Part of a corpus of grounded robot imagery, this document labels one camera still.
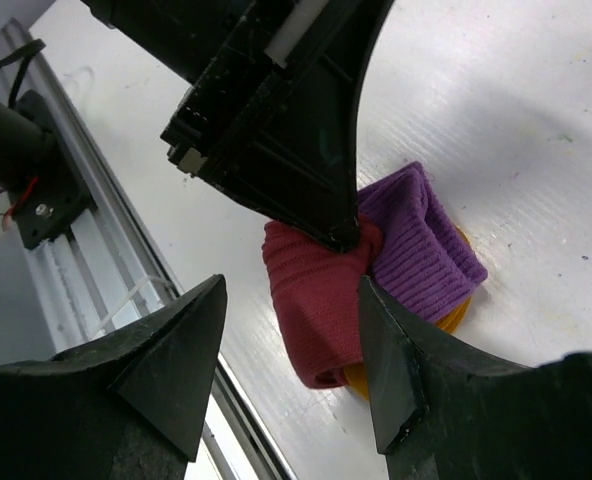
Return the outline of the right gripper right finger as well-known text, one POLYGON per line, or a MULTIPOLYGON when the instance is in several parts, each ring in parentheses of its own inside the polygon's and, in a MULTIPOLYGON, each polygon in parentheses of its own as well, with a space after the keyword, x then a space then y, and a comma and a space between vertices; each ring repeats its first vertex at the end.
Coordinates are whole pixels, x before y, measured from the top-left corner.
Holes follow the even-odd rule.
POLYGON ((412 314, 371 279, 359 326, 392 479, 592 479, 592 352, 525 367, 412 314))

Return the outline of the maroon purple striped sock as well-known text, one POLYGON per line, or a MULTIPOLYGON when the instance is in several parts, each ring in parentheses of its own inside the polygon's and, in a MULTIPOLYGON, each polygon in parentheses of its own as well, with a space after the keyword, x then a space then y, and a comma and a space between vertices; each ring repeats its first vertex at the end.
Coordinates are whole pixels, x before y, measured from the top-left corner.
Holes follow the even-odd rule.
POLYGON ((310 389, 349 386, 367 398, 358 285, 368 275, 426 322, 451 333, 488 272, 412 162, 358 193, 360 241, 336 253, 270 221, 262 259, 291 365, 310 389))

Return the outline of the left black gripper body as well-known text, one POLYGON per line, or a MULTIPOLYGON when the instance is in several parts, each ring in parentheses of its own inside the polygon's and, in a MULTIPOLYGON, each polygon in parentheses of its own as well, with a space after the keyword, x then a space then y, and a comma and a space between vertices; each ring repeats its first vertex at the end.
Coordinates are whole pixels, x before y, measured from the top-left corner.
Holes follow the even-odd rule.
POLYGON ((119 30, 192 85, 251 5, 218 0, 85 0, 84 4, 101 23, 119 30))

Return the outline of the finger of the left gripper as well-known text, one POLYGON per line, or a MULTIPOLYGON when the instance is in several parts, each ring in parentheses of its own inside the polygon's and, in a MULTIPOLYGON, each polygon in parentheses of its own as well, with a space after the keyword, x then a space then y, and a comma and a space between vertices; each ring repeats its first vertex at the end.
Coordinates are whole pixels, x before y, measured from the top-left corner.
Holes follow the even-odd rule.
POLYGON ((356 133, 388 1, 253 1, 162 133, 168 158, 243 207, 346 252, 356 133))

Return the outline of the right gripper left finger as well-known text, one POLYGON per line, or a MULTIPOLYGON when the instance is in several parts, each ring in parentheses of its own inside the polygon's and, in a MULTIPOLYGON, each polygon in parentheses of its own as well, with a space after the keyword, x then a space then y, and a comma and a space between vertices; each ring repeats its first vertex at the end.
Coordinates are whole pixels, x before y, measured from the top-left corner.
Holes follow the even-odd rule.
POLYGON ((0 365, 0 479, 180 479, 197 457, 227 309, 214 275, 46 361, 0 365))

